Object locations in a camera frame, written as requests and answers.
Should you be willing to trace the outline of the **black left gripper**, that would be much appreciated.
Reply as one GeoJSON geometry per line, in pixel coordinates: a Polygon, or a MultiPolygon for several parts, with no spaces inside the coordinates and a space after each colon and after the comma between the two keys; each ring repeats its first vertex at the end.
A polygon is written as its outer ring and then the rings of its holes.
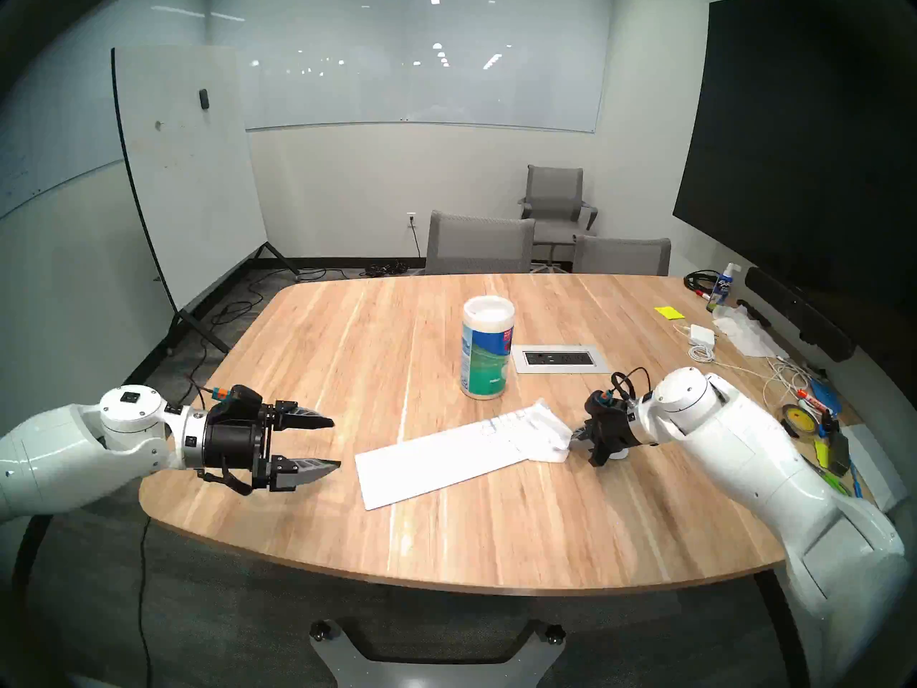
{"type": "Polygon", "coordinates": [[[205,423],[205,482],[230,490],[293,492],[341,466],[339,460],[270,457],[270,436],[286,429],[331,429],[334,420],[296,402],[213,406],[205,423]]]}

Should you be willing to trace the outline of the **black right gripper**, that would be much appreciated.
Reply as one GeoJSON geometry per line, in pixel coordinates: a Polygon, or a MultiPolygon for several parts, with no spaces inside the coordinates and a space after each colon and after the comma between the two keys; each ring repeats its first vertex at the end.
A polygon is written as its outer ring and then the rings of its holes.
{"type": "Polygon", "coordinates": [[[571,445],[590,444],[589,464],[600,468],[611,454],[621,454],[642,445],[632,423],[637,422],[631,405],[588,405],[588,423],[575,429],[571,445]]]}

